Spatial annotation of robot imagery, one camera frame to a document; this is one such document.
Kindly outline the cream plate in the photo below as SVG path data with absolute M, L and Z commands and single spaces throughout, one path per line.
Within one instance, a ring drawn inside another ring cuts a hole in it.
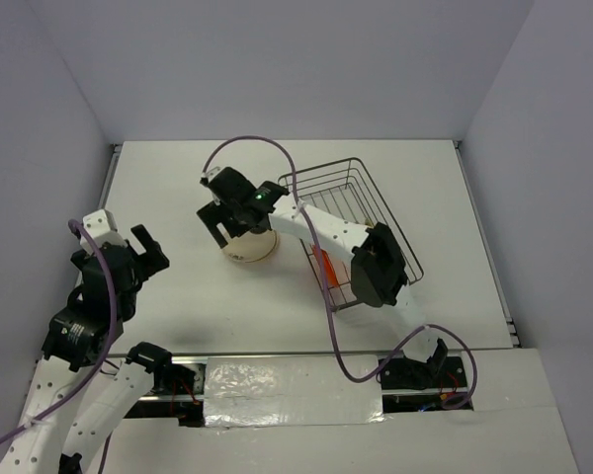
M 274 230 L 263 233 L 262 237 L 264 238 L 264 253 L 262 258 L 267 259 L 278 249 L 281 237 L 279 233 Z
M 227 245 L 221 251 L 229 260 L 239 264 L 252 264 L 263 261 L 263 233 L 246 232 L 240 237 L 229 238 Z

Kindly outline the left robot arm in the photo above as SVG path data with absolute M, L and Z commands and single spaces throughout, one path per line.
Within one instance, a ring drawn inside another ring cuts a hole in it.
M 20 424 L 7 437 L 0 473 L 86 472 L 138 399 L 173 384 L 171 354 L 140 343 L 95 399 L 84 403 L 112 344 L 136 312 L 138 293 L 168 269 L 169 261 L 142 225 L 131 230 L 144 247 L 138 253 L 104 209 L 70 221 L 69 228 L 80 240 L 71 262 L 81 279 L 48 324 L 42 358 Z

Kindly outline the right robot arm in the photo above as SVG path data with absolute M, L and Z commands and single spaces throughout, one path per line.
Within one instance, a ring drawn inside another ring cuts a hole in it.
M 220 248 L 251 232 L 286 234 L 309 243 L 322 266 L 330 255 L 350 270 L 350 286 L 356 299 L 371 308 L 390 309 L 393 316 L 409 325 L 409 331 L 391 352 L 370 372 L 357 376 L 342 357 L 330 306 L 329 278 L 320 285 L 332 351 L 343 375 L 355 383 L 377 377 L 415 338 L 421 340 L 418 356 L 409 364 L 412 379 L 431 386 L 444 372 L 446 343 L 435 336 L 417 308 L 410 291 L 406 259 L 389 226 L 373 226 L 335 216 L 303 200 L 295 187 L 272 181 L 253 185 L 232 167 L 205 168 L 200 183 L 211 201 L 197 215 Z

